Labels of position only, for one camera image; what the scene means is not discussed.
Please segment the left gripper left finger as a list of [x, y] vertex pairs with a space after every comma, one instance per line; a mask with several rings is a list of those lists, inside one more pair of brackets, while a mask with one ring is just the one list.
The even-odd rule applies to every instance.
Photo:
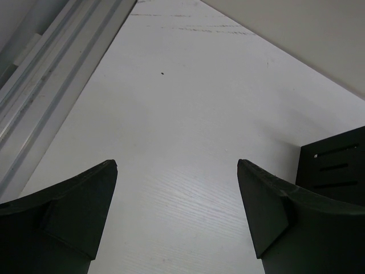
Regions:
[[96, 259], [117, 181], [106, 160], [1, 204], [1, 273], [87, 273]]

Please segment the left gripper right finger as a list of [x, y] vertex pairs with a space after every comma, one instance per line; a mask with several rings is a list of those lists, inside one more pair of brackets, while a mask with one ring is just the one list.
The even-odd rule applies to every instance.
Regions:
[[266, 273], [363, 273], [364, 208], [282, 180], [249, 160], [237, 177]]

